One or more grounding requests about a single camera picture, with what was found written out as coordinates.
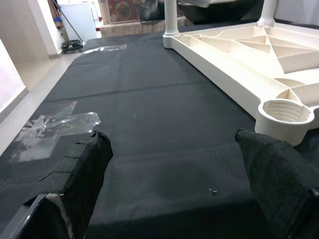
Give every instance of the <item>floor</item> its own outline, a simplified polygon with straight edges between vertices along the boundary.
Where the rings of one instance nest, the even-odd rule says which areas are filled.
[[[22,69],[21,77],[26,80],[25,84],[29,93],[0,124],[0,155],[13,141],[77,56],[78,53],[65,54],[61,58],[50,62],[20,66],[20,70]]]

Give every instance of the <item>white wall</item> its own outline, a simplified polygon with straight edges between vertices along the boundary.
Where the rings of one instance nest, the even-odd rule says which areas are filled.
[[[15,64],[48,59],[26,0],[0,1],[0,38]]]
[[[61,52],[63,37],[55,26],[47,0],[27,0],[48,55]]]
[[[25,89],[0,39],[0,113]]]
[[[319,25],[319,0],[278,0],[275,18]]]

